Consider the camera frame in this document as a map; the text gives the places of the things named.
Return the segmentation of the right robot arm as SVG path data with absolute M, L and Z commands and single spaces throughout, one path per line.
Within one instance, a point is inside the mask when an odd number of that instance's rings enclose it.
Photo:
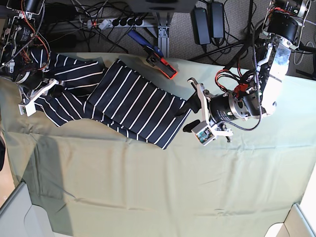
M 52 88 L 43 95 L 52 98 L 61 95 L 64 83 L 53 75 L 59 54 L 51 51 L 40 33 L 45 2 L 9 0 L 5 8 L 8 15 L 1 18 L 0 76 L 18 87 L 24 104 L 50 83 Z

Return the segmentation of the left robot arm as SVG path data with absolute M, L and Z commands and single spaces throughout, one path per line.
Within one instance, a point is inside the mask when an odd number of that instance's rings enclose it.
M 192 133 L 202 145 L 233 135 L 236 120 L 271 116 L 295 50 L 305 51 L 301 45 L 302 31 L 311 9 L 309 0 L 273 0 L 264 19 L 254 27 L 247 44 L 253 49 L 252 70 L 233 73 L 229 66 L 215 75 L 215 84 L 221 94 L 211 94 L 194 78 L 189 83 L 194 94 L 178 111 L 201 112 L 202 118 L 188 123 L 183 131 Z

